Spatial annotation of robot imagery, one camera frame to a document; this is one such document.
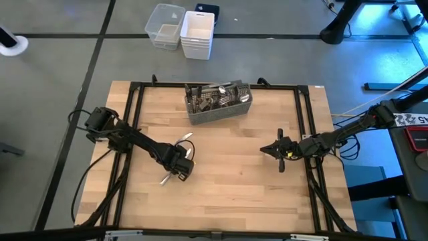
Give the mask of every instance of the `white label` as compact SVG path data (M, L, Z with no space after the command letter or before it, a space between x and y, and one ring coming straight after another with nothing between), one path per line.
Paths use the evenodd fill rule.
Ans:
M428 125L428 114L394 113L395 124L398 127L405 125Z

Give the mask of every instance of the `wooden table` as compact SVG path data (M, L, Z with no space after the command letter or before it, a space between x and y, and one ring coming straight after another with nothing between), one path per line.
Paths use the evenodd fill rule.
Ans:
M124 112L130 82L111 85L106 106ZM323 86L310 86L318 132L333 130ZM166 230L223 230L240 232L314 232L304 162L278 161L259 151L284 136L300 140L294 94L289 90L252 90L247 115L192 126L187 118L183 88L145 88L139 128L158 142L174 143L185 133L195 144L196 162L185 182L174 177L161 187L166 171L148 153L135 147L120 220L121 228ZM306 132L309 133L306 109ZM92 161L107 150L97 143ZM104 198L114 154L89 172L76 223L85 221ZM328 196L340 216L356 229L342 164L326 156L324 174ZM115 201L109 221L112 223ZM318 200L321 225L324 210Z

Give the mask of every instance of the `gray floor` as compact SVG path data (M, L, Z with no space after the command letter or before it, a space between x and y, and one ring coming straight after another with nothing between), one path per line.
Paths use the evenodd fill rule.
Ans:
M0 23L15 33L99 33L108 3L4 1ZM196 3L219 5L216 33L318 34L334 18L321 0L120 0L107 33L144 33L157 3L188 10ZM390 14L390 7L361 7L350 22L352 33L407 35L402 15ZM17 9L22 15L14 14ZM421 42L428 39L426 31L424 27L417 34ZM23 157L0 158L0 232L33 228L67 127L67 114L75 105L95 43L96 39L30 39L29 49L21 56L0 56L1 141L26 150ZM105 39L84 108L102 106L113 80L149 81L156 74L163 82L241 79L254 83L264 77L275 84L324 85L331 111L341 113L382 94L363 92L363 83L402 82L422 67L410 40L348 39L330 46L308 39L214 39L211 59L206 62L186 59L181 48L175 52L156 49L149 39ZM387 176L401 173L386 132L362 133L360 141L360 157L347 165L384 166ZM92 149L84 133L77 132L47 228L72 226L72 196ZM365 228L370 229L382 235L376 227Z

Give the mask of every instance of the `red device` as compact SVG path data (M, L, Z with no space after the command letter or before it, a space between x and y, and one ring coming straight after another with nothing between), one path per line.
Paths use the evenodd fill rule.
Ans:
M412 150L428 151L428 127L406 127L405 132Z

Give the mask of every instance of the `white plastic bin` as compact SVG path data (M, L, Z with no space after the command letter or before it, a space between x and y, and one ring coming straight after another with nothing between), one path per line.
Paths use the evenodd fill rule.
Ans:
M214 13L187 11L180 37L186 58L208 60L214 33Z
M154 8L144 29L154 46L167 50L177 48L185 11L182 7L163 3Z

